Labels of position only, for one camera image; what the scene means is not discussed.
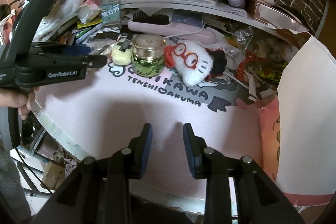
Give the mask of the person's left hand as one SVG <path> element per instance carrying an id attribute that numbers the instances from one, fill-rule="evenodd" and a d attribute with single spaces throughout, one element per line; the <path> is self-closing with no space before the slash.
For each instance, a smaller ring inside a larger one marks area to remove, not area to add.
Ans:
<path id="1" fill-rule="evenodd" d="M 18 109 L 18 114 L 21 116 L 22 120 L 25 120 L 35 101 L 35 91 L 38 90 L 39 88 L 33 88 L 28 95 L 25 95 L 15 90 L 1 88 L 0 107 L 13 107 Z"/>

